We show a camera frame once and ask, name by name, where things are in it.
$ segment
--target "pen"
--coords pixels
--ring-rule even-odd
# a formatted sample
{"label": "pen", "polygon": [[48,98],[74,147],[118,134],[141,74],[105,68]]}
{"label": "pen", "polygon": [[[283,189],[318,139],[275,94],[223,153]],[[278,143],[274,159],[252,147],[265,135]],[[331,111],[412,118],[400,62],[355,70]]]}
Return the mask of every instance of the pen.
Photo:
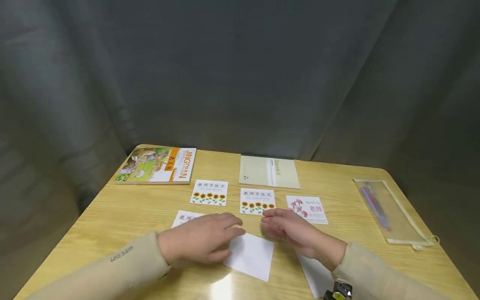
{"label": "pen", "polygon": [[365,197],[365,200],[367,200],[368,205],[372,209],[373,213],[377,217],[378,222],[380,222],[380,225],[382,225],[383,228],[385,228],[387,230],[390,230],[390,228],[388,227],[387,220],[380,214],[380,212],[378,211],[375,204],[373,204],[372,198],[368,194],[368,189],[366,187],[362,187],[360,190],[361,190],[363,196]]}
{"label": "pen", "polygon": [[365,184],[367,186],[367,194],[370,196],[370,200],[372,201],[373,205],[377,208],[377,211],[380,213],[380,215],[387,220],[387,215],[385,214],[385,211],[383,210],[382,206],[380,203],[378,203],[377,197],[375,195],[375,191],[373,190],[372,186],[369,183]]}

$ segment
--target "illustrated book cover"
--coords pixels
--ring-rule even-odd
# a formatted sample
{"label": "illustrated book cover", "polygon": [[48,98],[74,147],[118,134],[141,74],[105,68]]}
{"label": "illustrated book cover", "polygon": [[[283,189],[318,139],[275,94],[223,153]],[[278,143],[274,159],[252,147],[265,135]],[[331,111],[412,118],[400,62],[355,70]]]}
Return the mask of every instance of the illustrated book cover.
{"label": "illustrated book cover", "polygon": [[118,184],[189,184],[196,148],[135,148],[118,172]]}

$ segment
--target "pencil case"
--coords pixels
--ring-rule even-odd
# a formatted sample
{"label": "pencil case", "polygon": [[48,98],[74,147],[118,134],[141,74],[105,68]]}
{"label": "pencil case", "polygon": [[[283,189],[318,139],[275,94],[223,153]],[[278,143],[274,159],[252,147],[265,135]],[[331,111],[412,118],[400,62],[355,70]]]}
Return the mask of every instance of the pencil case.
{"label": "pencil case", "polygon": [[362,199],[389,244],[411,245],[415,250],[440,241],[426,237],[384,180],[353,180]]}

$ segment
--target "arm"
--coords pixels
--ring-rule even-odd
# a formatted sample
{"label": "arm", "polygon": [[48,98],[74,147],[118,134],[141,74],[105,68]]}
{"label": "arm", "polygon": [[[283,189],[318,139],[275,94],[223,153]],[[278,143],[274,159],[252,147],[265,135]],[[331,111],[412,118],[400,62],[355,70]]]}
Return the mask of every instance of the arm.
{"label": "arm", "polygon": [[27,299],[112,300],[130,296],[138,287],[162,277],[176,261],[224,261],[232,254],[229,242],[245,233],[232,226],[242,224],[233,214],[224,213],[201,216],[159,234],[152,232]]}
{"label": "arm", "polygon": [[262,229],[266,235],[288,241],[303,256],[321,262],[335,279],[351,284],[353,299],[446,299],[395,271],[380,256],[319,231],[291,211],[271,209],[264,211],[264,216]]}
{"label": "arm", "polygon": [[169,269],[157,245],[157,234],[152,232],[27,299],[117,299],[129,290],[160,278]]}
{"label": "arm", "polygon": [[380,256],[357,243],[348,244],[345,256],[332,276],[350,283],[355,299],[447,299],[392,269]]}

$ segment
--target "pink flower card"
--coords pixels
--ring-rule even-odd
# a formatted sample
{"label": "pink flower card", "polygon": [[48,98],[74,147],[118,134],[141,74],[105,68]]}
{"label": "pink flower card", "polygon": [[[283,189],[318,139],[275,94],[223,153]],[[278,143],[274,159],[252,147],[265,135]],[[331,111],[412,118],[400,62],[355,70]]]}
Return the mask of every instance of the pink flower card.
{"label": "pink flower card", "polygon": [[312,224],[328,224],[320,198],[287,196],[288,209]]}

